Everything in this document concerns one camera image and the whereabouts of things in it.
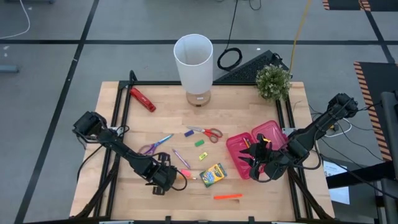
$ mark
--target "orange striped tape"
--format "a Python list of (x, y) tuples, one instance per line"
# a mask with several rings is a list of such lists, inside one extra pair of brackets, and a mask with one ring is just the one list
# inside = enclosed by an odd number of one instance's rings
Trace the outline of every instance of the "orange striped tape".
[(323, 3), (323, 7), (324, 7), (326, 10), (329, 10), (329, 9), (330, 9), (329, 0), (322, 0), (322, 3)]
[(359, 6), (361, 7), (361, 10), (365, 11), (371, 11), (371, 5), (369, 4), (368, 0), (358, 0)]
[[(368, 84), (366, 83), (365, 76), (363, 75), (362, 66), (359, 62), (354, 62), (354, 69), (356, 77), (358, 78), (359, 86), (361, 87), (361, 92), (366, 106), (373, 105), (373, 100), (369, 92)], [(376, 110), (374, 107), (368, 109), (369, 117), (374, 128), (374, 134), (376, 135), (377, 145), (379, 146), (381, 157), (385, 161), (391, 161), (390, 150), (388, 149), (386, 139), (384, 137), (383, 131), (381, 130), (379, 118), (377, 117)]]

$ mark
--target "potted plant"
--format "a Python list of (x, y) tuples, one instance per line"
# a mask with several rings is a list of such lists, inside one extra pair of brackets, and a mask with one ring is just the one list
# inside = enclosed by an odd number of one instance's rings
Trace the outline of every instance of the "potted plant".
[(256, 83), (259, 95), (266, 100), (286, 100), (289, 95), (291, 74), (282, 67), (266, 65), (257, 71)]

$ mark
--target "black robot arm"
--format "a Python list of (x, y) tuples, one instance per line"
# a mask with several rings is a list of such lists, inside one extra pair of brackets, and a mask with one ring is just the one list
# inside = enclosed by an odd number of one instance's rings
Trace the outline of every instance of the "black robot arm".
[(153, 156), (144, 156), (131, 150), (121, 141), (115, 130), (106, 126), (106, 120), (98, 113), (87, 111), (73, 127), (75, 128), (72, 131), (78, 138), (82, 138), (87, 143), (100, 143), (125, 158), (134, 172), (148, 181), (149, 185), (156, 185), (164, 191), (172, 188), (177, 176), (177, 168), (170, 164), (163, 164)]
[[(250, 154), (253, 159), (243, 158), (252, 167), (250, 176), (252, 179), (267, 182), (281, 177), (288, 167), (295, 167), (301, 164), (310, 154), (315, 141), (322, 138), (326, 131), (337, 121), (343, 118), (352, 118), (356, 112), (358, 103), (345, 93), (339, 93), (329, 101), (327, 111), (304, 129), (298, 129), (288, 136), (286, 144), (278, 151), (272, 151), (267, 147), (267, 142), (262, 141), (264, 136), (259, 134), (259, 143), (252, 144), (249, 149), (242, 150), (242, 153)], [(259, 167), (264, 164), (264, 172), (269, 180), (259, 180)]]

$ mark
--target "lamp base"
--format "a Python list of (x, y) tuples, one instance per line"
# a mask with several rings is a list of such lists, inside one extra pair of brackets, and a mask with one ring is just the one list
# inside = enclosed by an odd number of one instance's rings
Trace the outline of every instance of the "lamp base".
[(211, 98), (210, 90), (202, 94), (191, 94), (187, 92), (187, 101), (192, 106), (201, 107), (205, 106)]

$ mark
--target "yellow cable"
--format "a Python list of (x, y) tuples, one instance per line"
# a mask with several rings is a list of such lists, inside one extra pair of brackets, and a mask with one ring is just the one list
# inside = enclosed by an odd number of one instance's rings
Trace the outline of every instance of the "yellow cable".
[(293, 59), (294, 59), (294, 52), (295, 52), (295, 49), (296, 49), (296, 42), (297, 42), (297, 39), (300, 36), (301, 29), (303, 28), (303, 25), (304, 25), (304, 22), (305, 22), (305, 17), (307, 16), (308, 9), (310, 8), (311, 2), (312, 2), (312, 0), (308, 0), (307, 4), (305, 5), (304, 13), (301, 16), (300, 26), (298, 27), (298, 31), (297, 31), (296, 36), (294, 38), (292, 56), (290, 58), (289, 73), (292, 71), (292, 67), (293, 67)]

